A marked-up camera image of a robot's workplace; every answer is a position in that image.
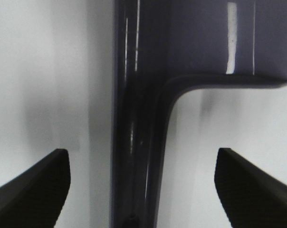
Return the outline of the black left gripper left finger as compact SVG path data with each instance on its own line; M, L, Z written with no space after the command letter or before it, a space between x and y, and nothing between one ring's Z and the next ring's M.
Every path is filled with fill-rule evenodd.
M70 188L66 149L56 149L0 187L0 228L53 228Z

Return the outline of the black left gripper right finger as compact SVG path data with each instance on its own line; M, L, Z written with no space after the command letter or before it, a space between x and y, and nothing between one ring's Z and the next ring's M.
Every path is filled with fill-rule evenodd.
M230 148L220 148L214 183L233 228L287 228L287 185Z

